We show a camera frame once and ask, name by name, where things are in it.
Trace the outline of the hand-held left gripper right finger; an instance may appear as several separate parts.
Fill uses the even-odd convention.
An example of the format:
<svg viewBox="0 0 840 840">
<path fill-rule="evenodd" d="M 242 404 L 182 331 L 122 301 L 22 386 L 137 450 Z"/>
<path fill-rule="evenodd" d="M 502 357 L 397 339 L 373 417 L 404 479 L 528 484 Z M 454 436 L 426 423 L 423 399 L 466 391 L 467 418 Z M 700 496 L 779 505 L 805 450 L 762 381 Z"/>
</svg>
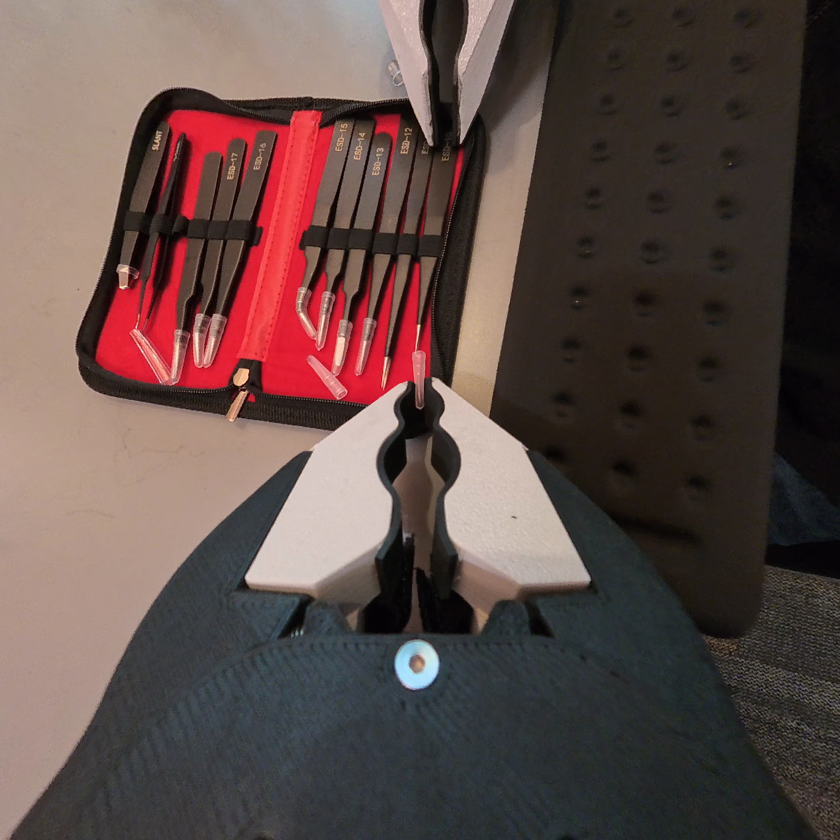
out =
<svg viewBox="0 0 840 840">
<path fill-rule="evenodd" d="M 430 633 L 467 634 L 499 602 L 582 591 L 592 583 L 528 449 L 440 380 L 427 380 L 434 514 L 420 615 Z"/>
</svg>

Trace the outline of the black dimpled foam pad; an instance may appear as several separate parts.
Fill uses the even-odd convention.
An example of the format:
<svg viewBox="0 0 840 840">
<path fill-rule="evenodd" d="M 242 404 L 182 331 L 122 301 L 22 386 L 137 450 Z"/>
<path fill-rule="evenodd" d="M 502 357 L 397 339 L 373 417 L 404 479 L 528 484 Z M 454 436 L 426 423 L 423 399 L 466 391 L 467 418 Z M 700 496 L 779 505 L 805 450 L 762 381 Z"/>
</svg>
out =
<svg viewBox="0 0 840 840">
<path fill-rule="evenodd" d="M 807 2 L 568 2 L 491 418 L 707 634 L 760 611 Z"/>
</svg>

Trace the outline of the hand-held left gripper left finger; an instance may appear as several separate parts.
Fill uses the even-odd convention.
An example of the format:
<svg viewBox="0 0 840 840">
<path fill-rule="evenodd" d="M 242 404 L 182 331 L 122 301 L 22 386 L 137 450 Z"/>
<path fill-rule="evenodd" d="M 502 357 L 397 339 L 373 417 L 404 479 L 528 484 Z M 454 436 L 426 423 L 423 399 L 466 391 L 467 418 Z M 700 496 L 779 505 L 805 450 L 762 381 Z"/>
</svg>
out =
<svg viewBox="0 0 840 840">
<path fill-rule="evenodd" d="M 400 633 L 412 611 L 415 538 L 394 480 L 416 433 L 415 387 L 403 383 L 314 446 L 247 587 L 359 610 L 365 632 Z"/>
</svg>

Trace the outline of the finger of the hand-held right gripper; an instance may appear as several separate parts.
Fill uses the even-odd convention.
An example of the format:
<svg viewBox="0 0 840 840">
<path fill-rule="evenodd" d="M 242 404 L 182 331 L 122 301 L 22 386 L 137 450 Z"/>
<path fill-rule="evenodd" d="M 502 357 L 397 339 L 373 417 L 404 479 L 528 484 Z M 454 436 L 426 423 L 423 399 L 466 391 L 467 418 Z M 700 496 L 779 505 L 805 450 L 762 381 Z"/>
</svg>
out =
<svg viewBox="0 0 840 840">
<path fill-rule="evenodd" d="M 406 94 L 430 146 L 439 146 L 452 127 L 448 107 L 440 97 L 440 72 L 433 45 L 437 5 L 437 1 L 381 1 Z"/>
<path fill-rule="evenodd" d="M 513 1 L 464 1 L 463 31 L 455 53 L 454 126 L 462 144 L 487 90 Z"/>
</svg>

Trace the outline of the black needle-point tweezer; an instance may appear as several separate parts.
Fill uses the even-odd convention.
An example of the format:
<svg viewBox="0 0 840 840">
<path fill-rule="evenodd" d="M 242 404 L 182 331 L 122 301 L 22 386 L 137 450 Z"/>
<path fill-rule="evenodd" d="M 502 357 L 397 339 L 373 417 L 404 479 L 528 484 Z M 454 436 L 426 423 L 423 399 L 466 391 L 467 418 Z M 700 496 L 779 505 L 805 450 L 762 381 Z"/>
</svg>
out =
<svg viewBox="0 0 840 840">
<path fill-rule="evenodd" d="M 441 146 L 434 152 L 430 170 L 423 233 L 417 251 L 420 269 L 413 357 L 416 357 L 419 351 L 424 313 L 442 249 L 445 219 L 455 176 L 456 156 L 456 135 L 455 131 L 450 130 L 446 132 Z"/>
<path fill-rule="evenodd" d="M 411 185 L 404 214 L 403 230 L 397 242 L 396 268 L 394 273 L 392 301 L 388 318 L 385 351 L 381 378 L 381 388 L 385 389 L 386 381 L 391 369 L 394 348 L 398 333 L 398 320 L 403 306 L 408 277 L 417 249 L 417 235 L 423 213 L 429 172 L 431 170 L 433 152 L 428 142 L 423 140 L 416 152 Z"/>
</svg>

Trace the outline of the black zip case red lining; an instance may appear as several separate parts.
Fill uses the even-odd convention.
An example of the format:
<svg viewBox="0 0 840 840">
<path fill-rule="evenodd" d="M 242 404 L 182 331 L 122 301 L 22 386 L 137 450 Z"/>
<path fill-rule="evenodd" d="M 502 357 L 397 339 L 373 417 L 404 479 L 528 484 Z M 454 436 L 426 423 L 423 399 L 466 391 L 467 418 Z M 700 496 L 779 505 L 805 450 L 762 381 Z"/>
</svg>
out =
<svg viewBox="0 0 840 840">
<path fill-rule="evenodd" d="M 351 345 L 339 376 L 348 393 L 344 399 L 337 401 L 306 358 L 312 354 L 326 366 L 330 366 L 333 360 L 335 333 L 342 316 L 343 283 L 340 280 L 335 291 L 329 337 L 323 349 L 318 351 L 314 342 L 306 336 L 295 313 L 295 298 L 302 279 L 302 268 L 299 268 L 287 285 L 289 298 L 280 305 L 275 341 L 261 367 L 259 389 L 247 399 L 237 399 L 237 390 L 233 385 L 234 369 L 239 361 L 237 354 L 254 296 L 261 247 L 276 202 L 292 115 L 299 111 L 321 114 L 322 133 L 315 158 L 319 170 L 333 125 L 339 119 L 373 119 L 376 121 L 376 133 L 396 131 L 404 117 L 413 119 L 418 125 L 410 105 L 402 99 L 373 102 L 323 98 L 228 101 L 206 91 L 179 88 L 164 91 L 147 105 L 130 146 L 108 253 L 77 336 L 80 375 L 93 391 L 124 400 L 227 415 L 232 419 L 243 417 L 328 430 L 349 420 L 383 393 L 383 351 L 391 309 L 392 280 L 385 283 L 376 316 L 374 343 L 362 376 L 355 375 L 354 366 L 367 309 L 369 281 L 364 283 L 362 293 L 353 302 Z M 259 245 L 248 254 L 216 360 L 210 368 L 198 370 L 193 365 L 192 350 L 187 351 L 182 377 L 176 385 L 159 384 L 131 340 L 130 331 L 137 319 L 139 287 L 134 282 L 127 290 L 119 289 L 115 274 L 130 188 L 139 171 L 145 146 L 162 122 L 171 125 L 174 138 L 186 133 L 189 139 L 187 174 L 183 177 L 182 192 L 177 200 L 178 213 L 183 216 L 193 215 L 198 172 L 206 152 L 224 153 L 233 138 L 243 138 L 252 143 L 260 130 L 272 130 L 279 134 L 258 215 L 257 225 L 261 228 Z M 449 218 L 444 222 L 444 249 L 433 279 L 421 339 L 421 348 L 427 358 L 426 375 L 437 377 L 447 385 L 451 385 L 454 378 L 486 154 L 487 131 L 482 119 L 478 118 L 464 142 L 457 143 Z M 411 382 L 413 379 L 418 269 L 419 266 L 415 266 L 408 281 L 400 316 L 399 342 L 386 385 Z"/>
</svg>

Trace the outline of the long clear plastic tube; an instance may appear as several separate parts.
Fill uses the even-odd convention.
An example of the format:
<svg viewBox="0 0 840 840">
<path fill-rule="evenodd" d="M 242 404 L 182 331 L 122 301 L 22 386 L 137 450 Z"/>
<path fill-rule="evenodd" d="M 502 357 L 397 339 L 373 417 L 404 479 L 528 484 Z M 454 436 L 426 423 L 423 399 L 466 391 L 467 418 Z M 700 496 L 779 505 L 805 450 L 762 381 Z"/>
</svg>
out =
<svg viewBox="0 0 840 840">
<path fill-rule="evenodd" d="M 152 341 L 139 329 L 132 329 L 129 333 L 132 341 L 140 350 L 146 363 L 150 366 L 157 382 L 162 385 L 173 385 L 172 368 L 165 361 Z"/>
</svg>

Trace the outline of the person's black jacket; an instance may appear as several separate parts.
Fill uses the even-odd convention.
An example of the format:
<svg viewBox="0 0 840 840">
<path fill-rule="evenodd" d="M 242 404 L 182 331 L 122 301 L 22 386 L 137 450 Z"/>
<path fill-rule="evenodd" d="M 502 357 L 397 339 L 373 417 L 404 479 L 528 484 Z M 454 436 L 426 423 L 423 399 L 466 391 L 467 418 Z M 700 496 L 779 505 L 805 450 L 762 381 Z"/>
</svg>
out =
<svg viewBox="0 0 840 840">
<path fill-rule="evenodd" d="M 839 432 L 839 2 L 808 2 L 787 271 L 782 404 L 832 454 Z"/>
</svg>

